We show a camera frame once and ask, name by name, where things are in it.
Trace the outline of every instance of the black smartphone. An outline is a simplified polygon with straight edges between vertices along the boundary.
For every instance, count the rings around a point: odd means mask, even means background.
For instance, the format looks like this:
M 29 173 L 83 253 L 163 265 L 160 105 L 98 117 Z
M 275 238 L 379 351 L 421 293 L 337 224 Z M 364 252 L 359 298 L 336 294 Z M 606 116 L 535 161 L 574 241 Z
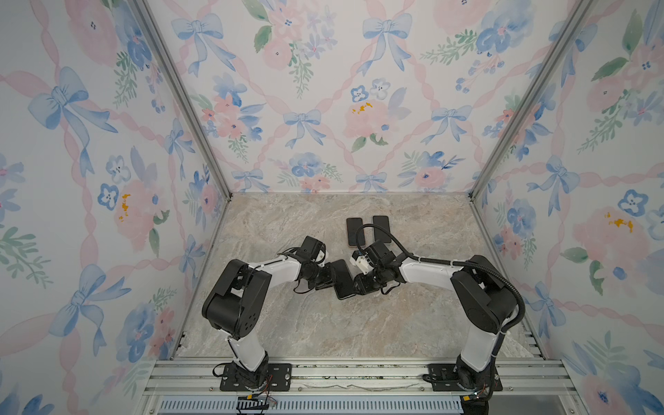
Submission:
M 363 225 L 362 218 L 346 219 L 346 230 L 348 231 L 348 246 L 357 246 L 357 243 L 355 242 L 355 233 L 357 232 L 358 228 L 362 225 Z M 364 246 L 367 244 L 367 241 L 365 240 L 364 228 L 360 229 L 360 234 L 358 235 L 358 241 L 360 243 L 360 246 Z
M 385 230 L 387 230 L 388 232 L 392 232 L 390 230 L 390 219 L 387 216 L 374 216 L 373 224 L 378 225 L 381 228 L 385 228 Z M 376 228 L 373 228 L 373 230 L 374 230 L 374 242 L 380 240 L 383 244 L 386 245 L 392 243 L 392 238 L 390 238 L 385 232 Z
M 334 290 L 337 293 L 337 298 L 346 299 L 353 297 L 357 292 L 353 286 L 353 277 L 348 269 L 348 264 L 345 260 L 337 260 L 332 264 L 333 274 L 332 281 L 334 283 Z

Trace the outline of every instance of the wire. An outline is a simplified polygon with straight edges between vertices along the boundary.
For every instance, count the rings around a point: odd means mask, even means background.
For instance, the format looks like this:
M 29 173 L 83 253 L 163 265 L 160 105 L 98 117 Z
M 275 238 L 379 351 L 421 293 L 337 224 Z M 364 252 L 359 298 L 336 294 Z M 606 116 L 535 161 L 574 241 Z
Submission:
M 298 281 L 297 281 L 297 287 L 295 287 L 295 288 L 293 289 L 293 292 L 294 292 L 294 293 L 296 293 L 296 294 L 306 294 L 306 293 L 308 293 L 309 291 L 313 291 L 313 290 L 316 289 L 316 287 L 314 287 L 314 288 L 311 288 L 310 290 L 307 290 L 307 291 L 302 291 L 302 292 L 300 292 L 300 291 L 296 291 L 297 288 L 299 287 L 299 283 L 301 283 L 301 282 L 302 282 L 302 280 L 298 280 Z
M 415 260 L 415 261 L 418 261 L 418 262 L 428 262 L 430 264 L 443 264 L 443 265 L 473 268 L 477 271 L 481 271 L 481 272 L 484 272 L 486 274 L 489 274 L 490 276 L 495 277 L 497 280 L 499 280 L 501 283 L 503 283 L 503 285 L 507 288 L 507 290 L 514 296 L 515 300 L 517 300 L 517 305 L 519 306 L 519 311 L 517 312 L 517 316 L 512 321 L 510 321 L 506 325 L 504 325 L 501 328 L 501 331 L 506 333 L 507 330 L 509 330 L 510 328 L 516 326 L 517 324 L 519 324 L 521 322 L 521 320 L 523 320 L 523 317 L 526 314 L 526 305 L 523 301 L 523 297 L 521 297 L 521 293 L 519 293 L 519 291 L 516 289 L 516 287 L 514 285 L 512 285 L 512 283 L 510 281 L 508 281 L 505 277 L 503 277 L 500 273 L 492 270 L 491 268 L 482 266 L 480 264 L 475 264 L 474 262 L 439 260 L 439 259 L 435 259 L 435 258 L 423 258 L 423 257 L 415 256 L 415 255 L 411 254 L 410 252 L 408 252 L 408 250 L 405 249 L 405 247 L 401 244 L 401 242 L 399 242 L 399 239 L 394 237 L 394 235 L 392 235 L 390 233 L 390 231 L 388 231 L 387 229 L 385 229 L 381 226 L 374 225 L 373 223 L 364 224 L 364 225 L 358 227 L 358 229 L 355 231 L 355 246 L 357 247 L 357 250 L 360 251 L 360 253 L 364 256 L 367 256 L 367 253 L 365 252 L 364 249 L 362 249 L 362 247 L 360 246 L 360 242 L 359 242 L 360 230 L 362 230 L 364 228 L 376 228 L 378 230 L 383 231 L 387 236 L 392 238 L 394 243 L 399 247 L 399 249 L 401 249 L 401 252 L 403 252 L 407 257 L 409 257 L 412 260 Z

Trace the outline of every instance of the green leaf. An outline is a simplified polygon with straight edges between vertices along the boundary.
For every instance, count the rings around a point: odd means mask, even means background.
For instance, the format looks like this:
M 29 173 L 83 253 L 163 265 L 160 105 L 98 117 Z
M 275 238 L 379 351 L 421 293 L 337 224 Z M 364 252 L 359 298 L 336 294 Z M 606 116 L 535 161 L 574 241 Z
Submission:
M 620 71 L 620 69 L 623 66 L 625 66 L 627 62 L 629 61 L 623 57 L 615 58 L 613 60 L 608 61 L 607 63 L 603 64 L 602 67 L 599 68 L 597 72 L 595 72 L 595 75 L 592 77 L 591 81 L 617 74 L 618 71 Z
M 162 211 L 161 211 L 161 215 L 163 216 L 163 218 L 160 219 L 157 215 L 155 215 L 155 216 L 152 218 L 152 221 L 155 223 L 155 225 L 160 225 L 160 224 L 166 222 L 166 220 L 168 219 L 168 215 L 169 215 L 170 213 L 171 213 L 170 210 L 166 210 L 165 212 L 162 210 Z
M 579 246 L 576 248 L 570 248 L 565 252 L 561 252 L 560 256 L 572 262 L 576 262 L 577 264 L 582 264 L 588 259 L 587 251 Z
M 242 0 L 247 11 L 256 20 L 268 21 L 268 12 L 258 0 Z
M 256 36 L 254 36 L 254 49 L 256 49 L 256 53 L 260 52 L 270 39 L 272 39 L 272 26 L 263 26 L 258 29 Z
M 360 148 L 364 147 L 366 143 L 367 143 L 366 137 L 358 137 L 353 143 L 353 148 L 351 149 L 351 153 L 354 153 Z
M 11 228 L 7 229 L 2 239 L 10 239 L 16 232 L 18 232 L 18 230 L 19 229 L 16 226 L 12 226 Z
M 595 273 L 602 268 L 603 266 L 599 261 L 595 260 L 590 262 L 590 283 L 592 284 L 592 287 L 595 289 L 595 291 L 600 293 L 600 295 L 604 295 L 604 291 L 602 289 L 604 278 L 595 278 Z
M 634 51 L 636 46 L 641 40 L 641 35 L 643 34 L 643 21 L 641 16 L 636 13 L 636 10 L 631 12 L 631 18 L 629 18 L 629 23 L 625 29 L 625 34 L 623 35 L 623 49 L 629 53 Z
M 152 248 L 152 252 L 155 253 L 157 258 L 159 257 L 159 233 L 157 232 L 156 229 L 152 228 L 150 230 L 148 239 L 150 240 L 150 248 Z

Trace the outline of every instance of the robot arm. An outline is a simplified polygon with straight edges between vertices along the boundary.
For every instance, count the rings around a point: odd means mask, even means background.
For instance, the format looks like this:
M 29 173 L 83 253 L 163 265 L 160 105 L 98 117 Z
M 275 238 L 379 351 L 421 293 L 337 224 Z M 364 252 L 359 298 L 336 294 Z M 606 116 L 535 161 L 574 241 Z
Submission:
M 226 335 L 236 370 L 251 388 L 264 384 L 268 354 L 254 331 L 268 289 L 307 280 L 309 287 L 331 286 L 325 245 L 307 236 L 299 248 L 265 262 L 231 260 L 203 303 L 203 317 Z

